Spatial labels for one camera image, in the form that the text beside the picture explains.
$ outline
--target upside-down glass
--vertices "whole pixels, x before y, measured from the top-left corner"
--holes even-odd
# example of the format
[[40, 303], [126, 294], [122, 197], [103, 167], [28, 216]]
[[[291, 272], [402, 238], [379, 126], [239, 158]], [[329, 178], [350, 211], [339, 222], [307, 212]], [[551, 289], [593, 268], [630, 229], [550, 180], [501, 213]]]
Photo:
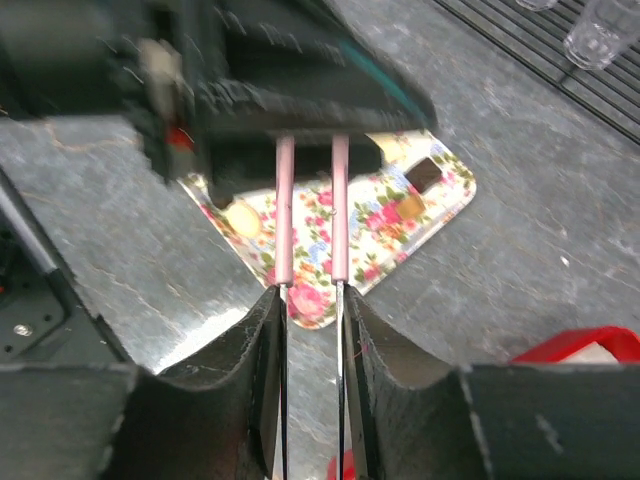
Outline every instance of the upside-down glass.
[[640, 0], [590, 0], [564, 48], [580, 68], [601, 70], [639, 38]]
[[528, 10], [538, 12], [553, 7], [558, 0], [516, 0], [516, 3]]

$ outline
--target floral tray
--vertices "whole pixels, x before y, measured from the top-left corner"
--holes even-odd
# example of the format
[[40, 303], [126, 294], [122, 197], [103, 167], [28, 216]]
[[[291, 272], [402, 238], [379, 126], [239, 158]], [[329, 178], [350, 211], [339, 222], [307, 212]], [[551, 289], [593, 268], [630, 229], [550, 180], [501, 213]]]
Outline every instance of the floral tray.
[[[371, 138], [383, 150], [386, 167], [375, 176], [359, 177], [349, 185], [350, 283], [363, 294], [449, 222], [476, 191], [473, 174], [429, 133]], [[440, 167], [442, 176], [420, 195], [404, 173], [427, 157]], [[246, 238], [231, 228], [225, 212], [211, 205], [202, 177], [188, 177], [182, 185], [258, 280], [265, 286], [272, 284], [275, 191], [252, 192], [235, 199], [248, 204], [261, 220], [259, 233]], [[424, 205], [422, 213], [403, 219], [397, 207], [415, 195]], [[322, 328], [331, 324], [335, 316], [335, 288], [330, 276], [330, 179], [295, 188], [293, 227], [295, 284], [289, 289], [288, 311], [300, 327]]]

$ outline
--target black wire rack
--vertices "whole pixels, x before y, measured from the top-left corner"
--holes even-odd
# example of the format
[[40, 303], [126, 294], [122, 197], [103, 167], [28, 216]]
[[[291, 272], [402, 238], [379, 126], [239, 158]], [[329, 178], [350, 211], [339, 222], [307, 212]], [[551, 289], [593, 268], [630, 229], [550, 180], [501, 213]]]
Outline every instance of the black wire rack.
[[541, 12], [527, 10], [515, 0], [434, 1], [640, 145], [640, 45], [632, 45], [600, 71], [581, 70], [564, 55], [562, 42], [585, 0], [563, 0]]

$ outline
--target scratched surface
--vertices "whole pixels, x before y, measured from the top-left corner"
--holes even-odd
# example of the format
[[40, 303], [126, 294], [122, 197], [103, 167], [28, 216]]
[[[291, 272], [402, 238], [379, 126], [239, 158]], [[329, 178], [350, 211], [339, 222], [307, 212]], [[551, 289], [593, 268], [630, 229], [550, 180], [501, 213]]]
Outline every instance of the scratched surface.
[[[640, 151], [418, 0], [347, 16], [431, 93], [474, 171], [467, 209], [368, 299], [447, 361], [504, 361], [566, 329], [640, 331]], [[116, 119], [0, 127], [0, 162], [134, 359], [158, 370], [236, 321], [261, 288]], [[332, 329], [291, 327], [293, 478], [336, 448]]]

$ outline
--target pink rod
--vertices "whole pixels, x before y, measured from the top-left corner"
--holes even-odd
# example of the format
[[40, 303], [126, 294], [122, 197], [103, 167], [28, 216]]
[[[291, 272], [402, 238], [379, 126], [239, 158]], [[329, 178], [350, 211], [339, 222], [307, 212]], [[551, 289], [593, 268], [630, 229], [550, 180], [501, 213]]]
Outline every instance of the pink rod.
[[331, 188], [333, 190], [333, 222], [331, 238], [331, 280], [349, 281], [349, 137], [333, 137]]
[[276, 275], [277, 285], [293, 284], [293, 161], [295, 141], [282, 137], [276, 144]]

